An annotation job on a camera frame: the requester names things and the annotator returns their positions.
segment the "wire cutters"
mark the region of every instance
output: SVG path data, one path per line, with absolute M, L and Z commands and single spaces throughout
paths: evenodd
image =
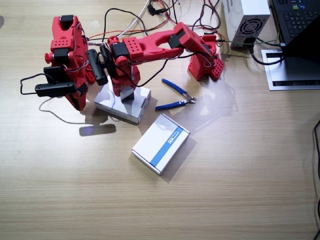
M 185 106 L 186 104 L 195 104 L 196 103 L 196 98 L 193 96 L 190 96 L 185 90 L 183 90 L 181 87 L 175 85 L 173 82 L 170 82 L 164 78 L 162 78 L 162 82 L 164 84 L 167 84 L 169 87 L 173 88 L 176 90 L 178 93 L 180 93 L 182 96 L 186 98 L 184 101 L 176 101 L 174 103 L 170 103 L 167 105 L 162 105 L 162 106 L 156 106 L 155 110 L 168 110 L 168 109 L 175 109 L 181 106 Z

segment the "laptop keyboard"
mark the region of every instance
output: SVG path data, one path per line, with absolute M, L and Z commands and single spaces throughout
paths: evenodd
M 286 12 L 283 15 L 289 31 L 289 36 L 293 39 L 319 16 L 319 12 L 295 11 Z

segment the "white cardboard box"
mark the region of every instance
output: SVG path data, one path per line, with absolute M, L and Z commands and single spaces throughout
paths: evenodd
M 190 132 L 161 114 L 132 148 L 132 153 L 150 169 L 161 175 Z
M 101 88 L 94 100 L 96 108 L 138 124 L 150 102 L 150 89 L 137 87 L 134 90 L 134 100 L 122 103 L 120 97 L 117 97 L 113 92 L 109 76 L 108 80 L 108 84 Z

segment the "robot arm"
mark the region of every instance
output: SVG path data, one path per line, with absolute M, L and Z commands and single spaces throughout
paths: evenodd
M 202 37 L 182 22 L 173 30 L 161 31 L 143 38 L 128 37 L 122 42 L 116 36 L 100 46 L 100 53 L 88 50 L 88 40 L 82 36 L 82 27 L 73 15 L 53 19 L 50 53 L 44 55 L 50 67 L 43 69 L 48 83 L 38 84 L 39 97 L 63 97 L 78 111 L 86 105 L 88 85 L 95 81 L 102 86 L 108 83 L 109 74 L 113 92 L 124 103 L 134 98 L 140 81 L 138 65 L 156 60 L 179 58 L 184 50 L 193 53 L 188 67 L 197 81 L 204 75 L 217 80 L 224 68 L 216 48 L 216 36 Z M 161 48 L 168 43 L 170 48 Z
M 168 43 L 170 49 L 159 47 L 164 43 Z M 107 69 L 114 94 L 125 102 L 132 98 L 128 98 L 128 95 L 123 97 L 122 91 L 124 89 L 127 91 L 129 87 L 132 88 L 133 93 L 140 81 L 137 65 L 161 59 L 178 58 L 184 49 L 194 53 L 188 70 L 197 81 L 200 81 L 204 75 L 210 75 L 214 80 L 219 78 L 224 63 L 217 55 L 216 36 L 207 34 L 200 37 L 182 22 L 178 23 L 173 30 L 156 32 L 139 39 L 128 37 L 120 42 L 116 36 L 112 36 L 108 39 L 108 45 L 104 44 L 100 47 L 103 62 L 97 62 L 95 50 L 88 51 L 93 56 L 88 59 L 91 66 L 97 64 L 100 66 L 92 67 L 95 77 L 102 73 L 100 68 Z
M 88 43 L 82 37 L 82 26 L 77 16 L 56 16 L 52 23 L 53 40 L 50 53 L 44 55 L 50 67 L 43 69 L 48 83 L 35 86 L 39 97 L 63 97 L 78 111 L 86 105 L 88 84 L 95 82 L 86 52 Z

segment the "white power supply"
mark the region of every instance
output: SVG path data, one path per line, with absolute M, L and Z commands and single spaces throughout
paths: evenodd
M 223 0 L 223 6 L 230 47 L 254 43 L 270 17 L 268 0 Z

